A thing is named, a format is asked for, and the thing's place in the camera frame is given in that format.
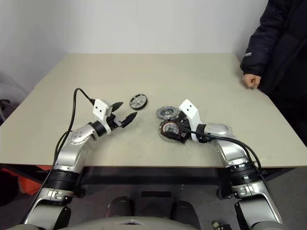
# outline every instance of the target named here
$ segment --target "gray floor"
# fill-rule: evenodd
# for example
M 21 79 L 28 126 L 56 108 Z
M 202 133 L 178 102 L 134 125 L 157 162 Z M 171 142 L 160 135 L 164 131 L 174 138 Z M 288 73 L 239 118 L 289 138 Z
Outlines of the gray floor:
M 307 219 L 307 168 L 288 172 L 269 182 L 284 223 L 289 229 L 306 229 Z M 216 187 L 207 185 L 91 185 L 87 196 L 74 199 L 70 225 L 104 216 L 107 205 L 118 196 L 137 197 L 140 191 L 171 191 L 177 198 L 193 204 L 201 220 L 202 229 L 211 230 L 211 222 L 229 223 L 233 230 L 239 229 L 234 203 L 236 199 L 218 200 Z M 18 224 L 31 202 L 29 196 L 19 196 L 10 204 L 0 207 L 0 229 Z

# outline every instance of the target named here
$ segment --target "gear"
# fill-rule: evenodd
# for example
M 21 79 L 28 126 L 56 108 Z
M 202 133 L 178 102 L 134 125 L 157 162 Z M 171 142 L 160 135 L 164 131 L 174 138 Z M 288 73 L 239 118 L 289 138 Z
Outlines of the gear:
M 178 108 L 172 106 L 164 106 L 157 110 L 156 115 L 158 118 L 163 120 L 173 119 L 180 113 Z
M 174 134 L 181 135 L 181 126 L 177 121 L 163 121 L 159 126 L 160 134 L 164 137 L 166 136 L 166 132 L 172 132 Z

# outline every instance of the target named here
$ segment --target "small white object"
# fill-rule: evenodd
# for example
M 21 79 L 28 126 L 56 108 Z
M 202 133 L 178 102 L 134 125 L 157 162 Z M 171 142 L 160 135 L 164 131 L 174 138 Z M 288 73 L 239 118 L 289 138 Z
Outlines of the small white object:
M 186 99 L 179 106 L 179 110 L 182 111 L 187 116 L 192 131 L 196 131 L 197 126 L 199 124 L 203 124 L 203 122 L 201 121 L 200 113 L 198 112 L 198 109 L 188 99 Z M 195 142 L 199 142 L 195 134 L 191 134 L 191 137 L 192 137 L 192 140 L 194 140 Z
M 99 118 L 99 122 L 104 126 L 108 135 L 111 133 L 111 128 L 107 124 L 106 118 L 111 115 L 111 112 L 112 105 L 109 102 L 95 99 L 93 113 Z

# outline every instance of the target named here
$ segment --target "black jacket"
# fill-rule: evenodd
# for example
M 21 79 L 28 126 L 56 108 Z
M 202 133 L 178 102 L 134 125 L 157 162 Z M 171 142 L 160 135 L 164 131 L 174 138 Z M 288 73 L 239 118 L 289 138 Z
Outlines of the black jacket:
M 241 63 L 270 95 L 307 41 L 307 0 L 269 0 Z

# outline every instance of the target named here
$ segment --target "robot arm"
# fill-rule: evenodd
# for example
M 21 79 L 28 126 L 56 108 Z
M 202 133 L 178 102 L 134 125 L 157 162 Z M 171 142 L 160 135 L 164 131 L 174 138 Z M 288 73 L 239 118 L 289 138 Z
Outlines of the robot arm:
M 224 167 L 229 170 L 232 191 L 240 199 L 235 209 L 241 229 L 284 229 L 276 204 L 246 151 L 238 144 L 218 139 L 236 139 L 231 128 L 222 124 L 204 125 L 198 109 L 189 100 L 185 100 L 179 109 L 186 115 L 191 131 L 217 137 L 211 143 L 216 146 Z M 195 133 L 191 134 L 191 139 L 201 143 L 208 141 Z
M 112 112 L 122 104 L 111 105 L 106 101 L 95 100 L 93 113 L 99 120 L 69 134 L 24 224 L 45 230 L 61 229 L 68 225 L 71 210 L 67 204 L 75 195 L 78 179 L 93 145 L 105 133 L 109 135 L 115 128 L 127 126 L 137 114 L 132 113 L 124 121 L 118 121 Z

